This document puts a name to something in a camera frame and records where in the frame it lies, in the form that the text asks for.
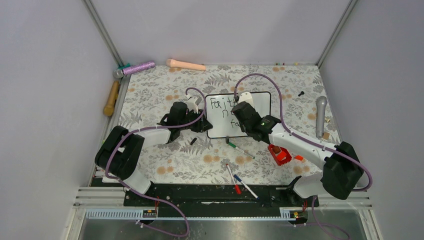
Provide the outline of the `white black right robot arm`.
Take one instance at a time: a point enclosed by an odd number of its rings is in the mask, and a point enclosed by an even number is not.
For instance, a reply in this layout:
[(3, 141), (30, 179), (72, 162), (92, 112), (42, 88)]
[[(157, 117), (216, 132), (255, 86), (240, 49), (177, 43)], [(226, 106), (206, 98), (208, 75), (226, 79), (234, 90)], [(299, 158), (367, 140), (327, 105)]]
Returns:
[(287, 201), (293, 206), (301, 205), (307, 198), (329, 194), (346, 200), (364, 174), (353, 147), (342, 142), (339, 145), (325, 143), (295, 130), (271, 115), (264, 117), (243, 101), (231, 110), (242, 132), (256, 141), (282, 147), (304, 157), (321, 172), (295, 178), (289, 184)]

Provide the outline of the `small black-framed whiteboard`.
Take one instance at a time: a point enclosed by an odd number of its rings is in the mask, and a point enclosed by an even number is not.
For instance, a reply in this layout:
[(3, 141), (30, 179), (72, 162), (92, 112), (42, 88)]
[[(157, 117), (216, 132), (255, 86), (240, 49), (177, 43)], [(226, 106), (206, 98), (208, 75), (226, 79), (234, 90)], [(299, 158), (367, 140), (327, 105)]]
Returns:
[[(271, 114), (271, 93), (268, 91), (252, 92), (255, 110), (261, 117)], [(209, 94), (206, 99), (207, 121), (213, 128), (207, 131), (210, 139), (224, 139), (226, 137), (246, 137), (242, 132), (237, 118), (232, 113), (232, 108), (237, 104), (232, 93)]]

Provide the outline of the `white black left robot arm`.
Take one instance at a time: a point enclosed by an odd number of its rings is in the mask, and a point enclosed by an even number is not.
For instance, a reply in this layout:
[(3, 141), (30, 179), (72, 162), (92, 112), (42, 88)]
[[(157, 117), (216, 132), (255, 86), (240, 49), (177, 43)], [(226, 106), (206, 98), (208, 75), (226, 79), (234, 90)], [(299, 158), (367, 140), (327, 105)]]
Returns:
[(152, 181), (137, 169), (141, 151), (170, 144), (184, 130), (203, 133), (212, 128), (203, 109), (191, 109), (186, 103), (178, 101), (173, 103), (157, 126), (133, 131), (115, 126), (97, 152), (94, 163), (110, 178), (122, 181), (125, 187), (136, 191), (136, 199), (148, 206), (154, 202), (155, 192), (150, 188)]

